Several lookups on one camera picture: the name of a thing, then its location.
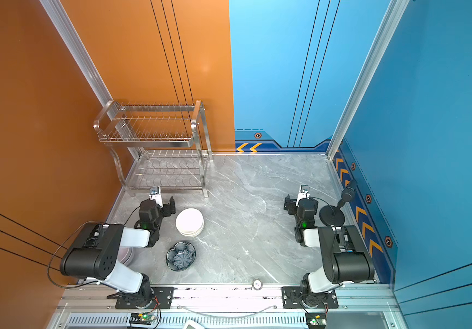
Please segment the cream white bowl top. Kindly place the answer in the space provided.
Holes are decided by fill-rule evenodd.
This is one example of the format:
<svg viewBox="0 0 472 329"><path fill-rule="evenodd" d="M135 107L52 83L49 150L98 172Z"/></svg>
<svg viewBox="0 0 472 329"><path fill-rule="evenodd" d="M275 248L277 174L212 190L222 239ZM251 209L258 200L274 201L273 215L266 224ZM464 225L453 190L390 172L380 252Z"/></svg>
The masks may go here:
<svg viewBox="0 0 472 329"><path fill-rule="evenodd" d="M204 217L198 209L185 209L176 218L176 228L179 232L194 232L204 228Z"/></svg>

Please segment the cream white bowl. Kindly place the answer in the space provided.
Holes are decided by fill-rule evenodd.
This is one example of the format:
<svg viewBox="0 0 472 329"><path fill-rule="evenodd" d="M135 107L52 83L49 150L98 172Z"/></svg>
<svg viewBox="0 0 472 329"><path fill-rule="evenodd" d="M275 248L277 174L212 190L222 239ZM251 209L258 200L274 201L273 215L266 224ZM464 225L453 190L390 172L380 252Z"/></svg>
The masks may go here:
<svg viewBox="0 0 472 329"><path fill-rule="evenodd" d="M203 232L203 228L200 228L194 232L179 232L184 237L197 237Z"/></svg>
<svg viewBox="0 0 472 329"><path fill-rule="evenodd" d="M185 209L176 218L176 228L179 232L194 232L204 228L204 217L198 209Z"/></svg>

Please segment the stainless steel dish rack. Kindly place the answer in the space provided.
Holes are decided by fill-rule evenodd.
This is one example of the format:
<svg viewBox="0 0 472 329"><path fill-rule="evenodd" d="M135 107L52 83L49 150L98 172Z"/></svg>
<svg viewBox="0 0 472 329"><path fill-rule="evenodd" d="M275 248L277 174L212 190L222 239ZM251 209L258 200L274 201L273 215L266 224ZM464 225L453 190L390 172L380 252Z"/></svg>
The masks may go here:
<svg viewBox="0 0 472 329"><path fill-rule="evenodd" d="M213 160L206 109L190 105L107 102L93 122L98 140L113 157L119 182L131 196L200 191L208 195Z"/></svg>

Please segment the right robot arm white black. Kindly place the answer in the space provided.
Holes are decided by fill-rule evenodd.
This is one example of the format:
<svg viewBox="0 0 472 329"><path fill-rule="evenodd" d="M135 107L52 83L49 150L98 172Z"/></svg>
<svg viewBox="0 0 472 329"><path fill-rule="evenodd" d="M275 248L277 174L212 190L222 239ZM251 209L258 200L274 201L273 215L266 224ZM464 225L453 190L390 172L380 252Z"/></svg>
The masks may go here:
<svg viewBox="0 0 472 329"><path fill-rule="evenodd" d="M318 200L306 196L297 200L286 196L284 210L294 216L295 240L306 248L318 249L320 267L304 275L296 307L336 308L334 291L346 283L373 280L375 267L355 226L345 225L340 200L336 206L318 208Z"/></svg>

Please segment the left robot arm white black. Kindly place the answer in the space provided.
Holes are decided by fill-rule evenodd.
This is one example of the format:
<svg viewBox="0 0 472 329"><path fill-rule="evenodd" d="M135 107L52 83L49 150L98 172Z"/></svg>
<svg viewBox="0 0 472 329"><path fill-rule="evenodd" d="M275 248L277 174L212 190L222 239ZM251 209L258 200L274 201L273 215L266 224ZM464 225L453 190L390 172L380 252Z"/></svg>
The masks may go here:
<svg viewBox="0 0 472 329"><path fill-rule="evenodd" d="M115 308L157 309L160 307L148 275L132 270L119 260L121 248L152 248L160 238L163 219L176 213L173 197L167 204L144 200L139 207L139 220L132 228L123 224L87 222L80 226L77 237L60 261L62 275L91 279L115 293Z"/></svg>

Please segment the black microphone stand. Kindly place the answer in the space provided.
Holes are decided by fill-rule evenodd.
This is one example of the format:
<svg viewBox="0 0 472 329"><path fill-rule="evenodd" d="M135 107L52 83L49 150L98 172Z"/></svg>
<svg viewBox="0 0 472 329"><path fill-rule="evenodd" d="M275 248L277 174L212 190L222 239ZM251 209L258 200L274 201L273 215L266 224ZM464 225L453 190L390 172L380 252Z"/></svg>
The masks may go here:
<svg viewBox="0 0 472 329"><path fill-rule="evenodd" d="M336 206L327 205L319 211L319 218L325 226L341 227L345 223L345 215L341 208L351 202L356 194L357 181L351 181L342 190L341 199Z"/></svg>

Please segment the dark blue patterned bowl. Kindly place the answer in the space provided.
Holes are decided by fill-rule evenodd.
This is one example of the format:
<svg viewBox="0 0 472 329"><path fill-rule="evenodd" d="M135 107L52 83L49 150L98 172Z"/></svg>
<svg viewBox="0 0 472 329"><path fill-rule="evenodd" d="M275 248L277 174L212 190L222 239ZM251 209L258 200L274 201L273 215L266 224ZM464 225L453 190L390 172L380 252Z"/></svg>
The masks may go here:
<svg viewBox="0 0 472 329"><path fill-rule="evenodd" d="M196 248L186 241L179 241L173 248L167 251L167 267L172 271L185 271L189 269L196 260Z"/></svg>

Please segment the lilac bowl lower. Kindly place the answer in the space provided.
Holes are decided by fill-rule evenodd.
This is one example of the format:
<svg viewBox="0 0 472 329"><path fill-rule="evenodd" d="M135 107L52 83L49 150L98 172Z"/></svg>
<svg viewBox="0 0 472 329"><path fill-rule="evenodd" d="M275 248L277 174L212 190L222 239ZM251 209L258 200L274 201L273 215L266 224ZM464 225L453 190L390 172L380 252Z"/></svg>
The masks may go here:
<svg viewBox="0 0 472 329"><path fill-rule="evenodd" d="M131 264L134 258L133 248L120 247L118 252L118 261L126 267Z"/></svg>

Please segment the small round silver knob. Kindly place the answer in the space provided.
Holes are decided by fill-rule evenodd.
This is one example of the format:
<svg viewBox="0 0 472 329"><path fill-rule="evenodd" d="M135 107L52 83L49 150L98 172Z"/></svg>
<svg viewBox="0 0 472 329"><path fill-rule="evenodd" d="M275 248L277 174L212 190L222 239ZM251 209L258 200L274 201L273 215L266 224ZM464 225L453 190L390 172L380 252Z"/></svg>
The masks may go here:
<svg viewBox="0 0 472 329"><path fill-rule="evenodd" d="M260 280L254 280L252 283L252 287L254 290L261 290L263 283Z"/></svg>

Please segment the green circuit board left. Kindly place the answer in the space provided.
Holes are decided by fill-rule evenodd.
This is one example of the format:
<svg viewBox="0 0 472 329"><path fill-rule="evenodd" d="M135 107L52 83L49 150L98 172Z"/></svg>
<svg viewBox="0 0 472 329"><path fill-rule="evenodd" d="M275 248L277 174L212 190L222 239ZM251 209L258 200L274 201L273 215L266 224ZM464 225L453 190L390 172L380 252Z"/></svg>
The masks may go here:
<svg viewBox="0 0 472 329"><path fill-rule="evenodd" d="M159 323L159 316L153 313L131 313L128 326L131 328L154 328Z"/></svg>

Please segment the green circuit board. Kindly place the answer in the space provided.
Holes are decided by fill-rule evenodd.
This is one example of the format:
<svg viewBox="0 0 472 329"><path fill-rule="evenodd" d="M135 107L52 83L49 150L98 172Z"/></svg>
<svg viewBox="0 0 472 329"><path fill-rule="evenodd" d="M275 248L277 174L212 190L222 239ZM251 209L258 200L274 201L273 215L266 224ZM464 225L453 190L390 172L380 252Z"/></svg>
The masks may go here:
<svg viewBox="0 0 472 329"><path fill-rule="evenodd" d="M153 313L131 313L128 326L131 328L154 328L159 323L159 316Z"/></svg>
<svg viewBox="0 0 472 329"><path fill-rule="evenodd" d="M325 329L327 325L326 315L324 313L306 313L306 323L308 329Z"/></svg>

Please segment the green circuit board right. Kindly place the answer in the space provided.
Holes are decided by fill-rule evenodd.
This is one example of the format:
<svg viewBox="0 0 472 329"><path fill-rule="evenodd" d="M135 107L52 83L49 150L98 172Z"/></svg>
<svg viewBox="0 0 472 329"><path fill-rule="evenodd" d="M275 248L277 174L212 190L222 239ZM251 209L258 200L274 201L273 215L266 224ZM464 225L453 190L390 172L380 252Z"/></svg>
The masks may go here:
<svg viewBox="0 0 472 329"><path fill-rule="evenodd" d="M308 329L325 329L327 325L326 315L324 313L306 313L306 323Z"/></svg>

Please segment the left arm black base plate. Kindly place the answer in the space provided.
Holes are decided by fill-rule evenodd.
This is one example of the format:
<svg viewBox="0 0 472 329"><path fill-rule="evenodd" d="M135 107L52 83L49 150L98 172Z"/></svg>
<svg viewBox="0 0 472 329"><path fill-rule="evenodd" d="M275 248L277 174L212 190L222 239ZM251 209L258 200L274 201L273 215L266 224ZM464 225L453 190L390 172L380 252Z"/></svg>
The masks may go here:
<svg viewBox="0 0 472 329"><path fill-rule="evenodd" d="M138 293L117 293L115 308L119 310L170 309L175 289L173 287L151 287Z"/></svg>

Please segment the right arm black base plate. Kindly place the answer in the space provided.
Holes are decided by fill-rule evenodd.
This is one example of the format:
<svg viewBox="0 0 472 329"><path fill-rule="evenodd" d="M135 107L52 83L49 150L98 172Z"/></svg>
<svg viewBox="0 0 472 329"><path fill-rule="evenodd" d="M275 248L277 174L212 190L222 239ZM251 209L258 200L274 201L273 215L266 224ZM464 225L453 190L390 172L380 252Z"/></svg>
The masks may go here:
<svg viewBox="0 0 472 329"><path fill-rule="evenodd" d="M335 291L326 293L302 293L300 287L282 287L282 303L286 309L336 309L339 308Z"/></svg>

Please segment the aluminium front rail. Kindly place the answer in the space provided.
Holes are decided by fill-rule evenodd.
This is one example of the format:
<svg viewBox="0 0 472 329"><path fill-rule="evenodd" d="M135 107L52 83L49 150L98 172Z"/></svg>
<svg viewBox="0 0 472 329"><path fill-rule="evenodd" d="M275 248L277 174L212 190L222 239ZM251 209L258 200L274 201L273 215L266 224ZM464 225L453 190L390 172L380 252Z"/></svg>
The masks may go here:
<svg viewBox="0 0 472 329"><path fill-rule="evenodd" d="M339 308L286 309L282 287L265 284L254 290L243 285L155 285L173 287L170 309L119 310L111 291L103 286L67 290L48 324L49 328L131 328L131 313L159 316L154 328L308 328L306 313L324 313L326 328L406 328L388 285L348 284L335 290Z"/></svg>

